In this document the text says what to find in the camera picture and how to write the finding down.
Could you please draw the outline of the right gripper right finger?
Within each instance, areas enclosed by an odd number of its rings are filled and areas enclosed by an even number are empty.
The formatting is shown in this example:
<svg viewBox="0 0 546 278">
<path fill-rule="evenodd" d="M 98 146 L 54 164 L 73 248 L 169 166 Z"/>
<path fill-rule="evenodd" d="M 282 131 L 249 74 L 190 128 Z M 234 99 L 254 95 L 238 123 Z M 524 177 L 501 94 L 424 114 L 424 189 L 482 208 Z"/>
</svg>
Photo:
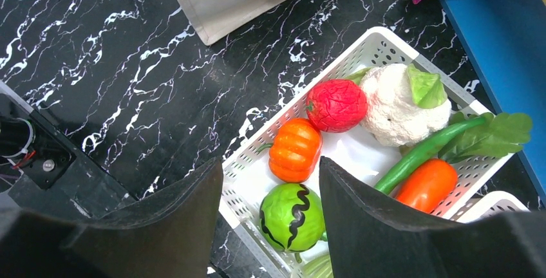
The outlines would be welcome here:
<svg viewBox="0 0 546 278">
<path fill-rule="evenodd" d="M 544 277 L 545 213 L 457 223 L 408 207 L 319 163 L 335 277 Z"/>
</svg>

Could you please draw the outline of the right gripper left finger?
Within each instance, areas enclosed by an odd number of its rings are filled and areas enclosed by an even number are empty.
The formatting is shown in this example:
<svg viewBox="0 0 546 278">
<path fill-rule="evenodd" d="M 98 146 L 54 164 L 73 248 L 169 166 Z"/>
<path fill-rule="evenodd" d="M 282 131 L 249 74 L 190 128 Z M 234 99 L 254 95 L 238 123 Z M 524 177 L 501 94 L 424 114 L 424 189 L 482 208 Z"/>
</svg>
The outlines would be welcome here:
<svg viewBox="0 0 546 278">
<path fill-rule="evenodd" d="M 1 211 L 2 277 L 206 277 L 223 171 L 220 158 L 100 220 Z"/>
</svg>

